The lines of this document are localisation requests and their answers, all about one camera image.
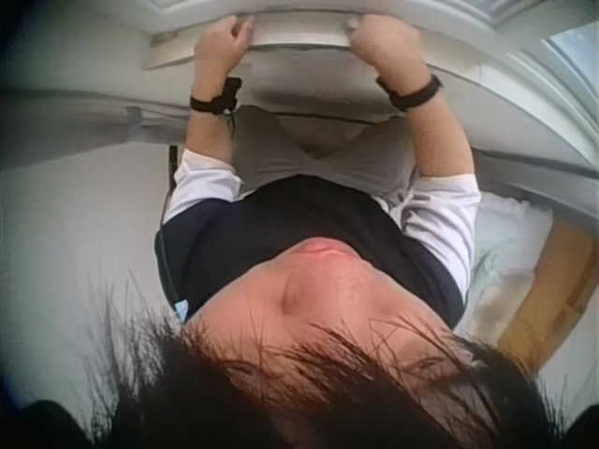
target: black wristband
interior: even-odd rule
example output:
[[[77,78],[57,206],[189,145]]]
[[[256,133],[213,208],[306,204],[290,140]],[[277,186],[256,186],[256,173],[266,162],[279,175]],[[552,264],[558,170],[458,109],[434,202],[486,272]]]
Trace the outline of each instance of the black wristband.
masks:
[[[443,83],[437,78],[437,76],[432,75],[431,81],[429,81],[424,88],[414,92],[413,94],[401,96],[398,95],[397,92],[389,89],[381,78],[378,78],[376,82],[385,90],[385,92],[388,93],[389,99],[391,100],[393,106],[404,112],[408,109],[424,105],[431,100],[443,86]]]
[[[211,112],[220,115],[226,110],[232,112],[237,107],[237,91],[241,88],[241,78],[227,78],[223,93],[212,101],[199,101],[193,96],[189,98],[189,106],[197,112]]]

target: wrist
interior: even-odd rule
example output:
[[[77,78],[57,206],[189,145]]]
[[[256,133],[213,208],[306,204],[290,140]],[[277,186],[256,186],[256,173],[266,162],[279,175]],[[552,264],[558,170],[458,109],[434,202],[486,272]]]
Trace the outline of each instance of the wrist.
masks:
[[[380,70],[379,73],[387,86],[399,96],[418,92],[431,81],[431,72],[420,57],[397,62],[387,69]]]
[[[215,97],[220,96],[225,88],[226,77],[202,76],[194,81],[191,89],[191,95],[199,101],[210,102]]]

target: white sleeve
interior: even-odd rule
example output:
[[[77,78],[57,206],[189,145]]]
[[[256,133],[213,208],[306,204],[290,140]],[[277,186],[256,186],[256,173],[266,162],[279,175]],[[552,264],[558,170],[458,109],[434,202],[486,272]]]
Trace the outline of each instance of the white sleeve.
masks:
[[[462,295],[470,285],[480,191],[475,175],[420,178],[402,205],[402,229],[447,268]]]
[[[235,201],[241,180],[226,162],[185,149],[175,173],[175,188],[165,213],[164,223],[204,199]]]

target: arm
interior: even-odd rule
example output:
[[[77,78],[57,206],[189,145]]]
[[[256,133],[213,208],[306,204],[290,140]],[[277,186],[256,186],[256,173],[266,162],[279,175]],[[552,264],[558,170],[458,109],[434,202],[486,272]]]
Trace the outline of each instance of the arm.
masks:
[[[418,50],[418,31],[389,16],[364,16],[352,36],[353,52],[373,65],[399,95],[422,89],[431,74]],[[408,110],[420,178],[391,216],[446,267],[463,295],[470,284],[475,217],[480,193],[468,140],[438,93]]]
[[[229,16],[206,31],[195,47],[196,75],[192,96],[199,101],[212,101],[223,92],[229,72],[247,52],[254,20],[240,22]],[[185,148],[191,152],[231,163],[231,138],[222,117],[192,110],[187,128]]]
[[[196,74],[192,96],[211,101],[223,92],[229,72],[239,63],[252,36],[252,18],[230,16],[206,31],[196,44]],[[177,187],[165,213],[166,223],[208,198],[234,201],[241,180],[231,166],[231,138],[226,121],[209,112],[192,110],[185,151],[175,173]]]
[[[373,65],[399,95],[412,94],[431,80],[418,50],[418,31],[389,16],[364,16],[352,34],[352,51]],[[474,173],[468,140],[458,119],[438,93],[407,112],[416,162],[426,177]]]

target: hair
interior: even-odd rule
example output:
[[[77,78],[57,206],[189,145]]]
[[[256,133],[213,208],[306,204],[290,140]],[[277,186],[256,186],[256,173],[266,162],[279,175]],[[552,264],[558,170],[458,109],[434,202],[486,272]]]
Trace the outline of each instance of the hair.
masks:
[[[166,319],[127,329],[123,344],[107,332],[90,429],[96,447],[547,449],[562,438],[562,419],[521,365],[455,336],[413,328],[443,355],[405,365],[321,328],[322,344],[264,350],[293,366],[289,382],[221,357],[206,330]],[[449,350],[456,345],[468,362]],[[442,362],[450,374],[434,369]],[[415,377],[418,389],[408,382]],[[254,381],[259,388],[248,386]]]

